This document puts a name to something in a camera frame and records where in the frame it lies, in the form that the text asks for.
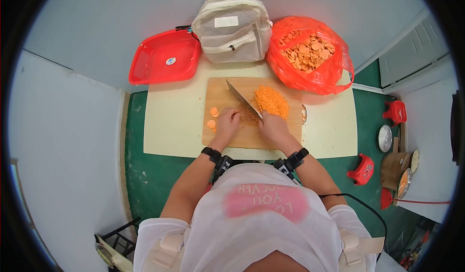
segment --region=red pipe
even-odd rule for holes
[[[403,202],[412,202],[412,203],[424,203],[427,205],[445,205],[450,203],[449,201],[415,201],[415,200],[405,200],[405,199],[394,199],[397,201],[403,201]]]

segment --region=hand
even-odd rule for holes
[[[216,136],[208,147],[223,152],[223,149],[233,139],[239,127],[240,113],[233,107],[225,107],[216,121]]]
[[[259,121],[259,129],[263,138],[273,143],[286,156],[298,152],[302,145],[289,133],[287,122],[280,116],[263,111],[263,122]]]

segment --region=stainless steel bowl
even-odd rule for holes
[[[383,152],[387,152],[391,148],[392,131],[388,125],[383,125],[378,132],[378,145]]]

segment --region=wooden board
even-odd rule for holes
[[[212,77],[208,80],[206,89],[202,131],[203,145],[208,145],[215,136],[213,130],[206,125],[208,120],[216,121],[216,118],[210,115],[210,109],[215,106],[221,113],[225,107],[236,107],[241,111],[240,125],[228,147],[276,149],[270,142],[262,140],[258,122],[246,112],[246,108],[239,99],[228,89],[226,78],[250,102],[254,102],[255,94],[253,91],[258,89],[260,85],[279,91],[289,105],[287,116],[289,132],[297,141],[302,141],[302,95],[298,90],[289,89],[279,80],[268,77]]]

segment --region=white table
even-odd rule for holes
[[[265,60],[214,64],[201,57],[188,81],[151,85],[144,126],[144,153],[197,157],[202,145],[206,85],[210,77],[275,77]],[[338,84],[350,82],[344,71]],[[308,110],[302,127],[302,145],[315,158],[357,155],[357,119],[352,88],[338,95],[302,93]],[[278,159],[277,150],[226,148],[233,159]]]

